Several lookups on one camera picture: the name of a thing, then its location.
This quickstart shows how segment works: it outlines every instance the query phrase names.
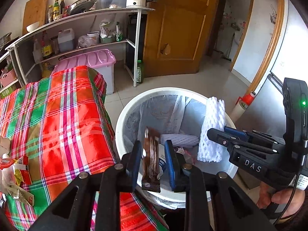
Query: plaid tablecloth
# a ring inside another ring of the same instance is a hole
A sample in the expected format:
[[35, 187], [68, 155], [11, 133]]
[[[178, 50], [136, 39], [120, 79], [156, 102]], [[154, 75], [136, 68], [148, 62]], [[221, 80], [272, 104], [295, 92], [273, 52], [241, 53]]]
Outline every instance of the plaid tablecloth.
[[[91, 174], [115, 163], [114, 131], [104, 107], [106, 83], [95, 70], [80, 66], [27, 84], [0, 101], [0, 134], [11, 140], [10, 156], [29, 157], [34, 207], [7, 196], [5, 214], [27, 230], [57, 195], [82, 171]], [[98, 193], [91, 230], [94, 230]], [[152, 205], [121, 193], [122, 230], [167, 230]]]

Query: metal shelf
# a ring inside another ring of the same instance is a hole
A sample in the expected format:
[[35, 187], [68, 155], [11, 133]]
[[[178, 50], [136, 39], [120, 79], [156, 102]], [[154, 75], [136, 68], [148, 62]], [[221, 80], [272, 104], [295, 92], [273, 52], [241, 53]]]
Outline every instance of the metal shelf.
[[36, 30], [25, 34], [24, 36], [18, 38], [11, 45], [9, 45], [6, 48], [6, 50], [8, 50], [8, 49], [10, 49], [10, 48], [12, 48], [14, 46], [18, 46], [18, 44], [21, 41], [24, 41], [24, 40], [26, 40], [28, 38], [31, 38], [32, 36], [34, 36], [34, 35], [36, 35], [38, 33], [41, 33], [44, 30], [47, 30], [49, 28], [53, 28], [53, 27], [59, 26], [59, 25], [61, 25], [63, 23], [67, 23], [67, 22], [70, 22], [70, 21], [75, 21], [75, 20], [78, 20], [80, 18], [97, 16], [97, 15], [100, 15], [100, 14], [136, 13], [136, 12], [141, 11], [141, 10], [143, 10], [143, 11], [152, 11], [154, 9], [153, 8], [114, 8], [114, 9], [105, 8], [105, 9], [91, 10], [91, 11], [80, 13], [80, 14], [77, 14], [77, 15], [65, 17], [65, 18], [59, 19], [57, 21], [54, 21], [54, 22], [51, 22], [51, 23], [47, 23], [47, 24], [37, 28]]
[[[48, 58], [44, 61], [48, 61], [66, 54], [71, 54], [79, 51], [83, 51], [86, 49], [90, 48], [96, 48], [96, 47], [101, 47], [105, 45], [111, 45], [111, 44], [117, 44], [117, 43], [128, 43], [131, 46], [134, 47], [135, 49], [135, 54], [134, 54], [134, 69], [133, 73], [126, 67], [127, 71], [129, 72], [129, 75], [132, 77], [133, 82], [134, 82], [134, 87], [137, 86], [137, 60], [138, 60], [138, 48], [139, 48], [139, 33], [140, 33], [140, 22], [141, 22], [141, 12], [142, 11], [153, 11], [154, 9], [152, 8], [116, 8], [116, 9], [99, 9], [99, 10], [93, 10], [69, 17], [62, 18], [60, 20], [57, 20], [55, 22], [51, 22], [49, 24], [45, 24], [42, 27], [37, 28], [36, 30], [22, 36], [21, 38], [17, 39], [15, 42], [13, 42], [10, 46], [8, 46], [6, 49], [9, 49], [9, 54], [15, 56], [15, 60], [13, 61], [14, 64], [14, 69], [16, 73], [19, 73], [19, 79], [21, 79], [20, 83], [21, 85], [28, 84], [28, 81], [35, 82], [38, 81], [40, 78], [38, 75], [33, 76], [33, 70], [36, 67], [36, 64], [33, 64], [33, 56], [30, 51], [31, 47], [31, 41], [27, 41], [27, 39], [33, 37], [35, 34], [38, 34], [44, 30], [59, 26], [61, 24], [70, 22], [70, 21], [75, 21], [81, 18], [85, 17], [92, 17], [92, 16], [97, 16], [100, 14], [113, 14], [113, 13], [137, 13], [137, 23], [136, 23], [136, 38], [135, 38], [135, 44], [128, 40], [125, 39], [121, 42], [113, 42], [113, 43], [105, 43], [105, 44], [98, 44], [95, 46], [83, 48], [83, 49], [75, 49], [72, 51], [60, 53], [58, 55], [54, 55], [51, 58]], [[124, 45], [124, 53], [126, 53], [127, 45]]]
[[10, 52], [7, 51], [3, 56], [0, 57], [0, 62], [2, 62], [5, 58], [7, 58], [10, 55]]
[[74, 49], [74, 50], [71, 50], [71, 51], [67, 51], [67, 52], [63, 52], [63, 53], [60, 53], [58, 55], [54, 55], [48, 59], [45, 59], [45, 60], [42, 60], [41, 62], [38, 62], [38, 63], [35, 63], [30, 69], [29, 71], [26, 73], [26, 77], [30, 74], [31, 70], [33, 70], [33, 68], [40, 64], [40, 63], [43, 63], [43, 62], [46, 62], [46, 61], [50, 61], [52, 59], [55, 59], [55, 58], [59, 58], [63, 55], [68, 55], [68, 54], [71, 54], [71, 53], [75, 53], [75, 52], [80, 52], [80, 51], [83, 51], [83, 50], [86, 50], [86, 49], [92, 49], [92, 48], [96, 48], [96, 47], [102, 47], [102, 46], [105, 46], [105, 45], [112, 45], [112, 44], [117, 44], [117, 43], [126, 43], [127, 40], [122, 40], [122, 41], [115, 41], [115, 42], [111, 42], [111, 43], [100, 43], [100, 44], [97, 44], [97, 45], [93, 45], [93, 46], [90, 46], [90, 47], [86, 47], [86, 48], [82, 48], [82, 49]]
[[18, 82], [18, 79], [11, 82], [9, 85], [5, 86], [4, 88], [1, 88], [0, 89], [0, 93], [3, 92], [4, 90], [8, 89], [9, 87], [11, 87], [13, 84], [17, 83]]

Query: cutting board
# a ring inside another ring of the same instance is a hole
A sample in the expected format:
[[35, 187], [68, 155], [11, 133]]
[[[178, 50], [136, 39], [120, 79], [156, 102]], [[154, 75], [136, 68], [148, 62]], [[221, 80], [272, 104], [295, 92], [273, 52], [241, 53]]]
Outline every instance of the cutting board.
[[48, 0], [30, 0], [27, 1], [25, 13], [23, 14], [23, 35], [27, 34], [27, 26], [39, 22], [39, 27], [46, 21]]

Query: black cabinet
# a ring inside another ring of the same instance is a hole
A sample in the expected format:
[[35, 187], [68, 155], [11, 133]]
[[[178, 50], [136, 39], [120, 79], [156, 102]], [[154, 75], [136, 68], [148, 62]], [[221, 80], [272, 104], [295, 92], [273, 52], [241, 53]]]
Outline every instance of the black cabinet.
[[[141, 61], [143, 58], [146, 25], [147, 25], [147, 15], [141, 14], [139, 47], [138, 47], [138, 60]], [[137, 26], [137, 13], [129, 15], [129, 21], [127, 27], [127, 38], [131, 40], [134, 44], [136, 40], [136, 26]], [[126, 44], [126, 65], [131, 71], [134, 69], [134, 57], [135, 57], [135, 49], [130, 44]]]

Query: pink storage box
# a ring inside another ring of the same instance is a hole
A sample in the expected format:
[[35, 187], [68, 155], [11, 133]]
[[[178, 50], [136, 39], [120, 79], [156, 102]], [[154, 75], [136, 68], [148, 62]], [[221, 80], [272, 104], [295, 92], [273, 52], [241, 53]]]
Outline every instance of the pink storage box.
[[3, 87], [6, 87], [7, 85], [9, 85], [11, 82], [15, 80], [16, 80], [16, 73], [15, 73], [15, 70], [12, 69], [10, 72], [7, 72], [6, 74], [2, 76], [2, 78], [0, 79], [0, 82]]
[[101, 49], [61, 60], [54, 68], [53, 73], [82, 65], [89, 66], [103, 75], [107, 83], [106, 94], [109, 95], [114, 92], [113, 72], [115, 63], [116, 58], [112, 52], [109, 49]]

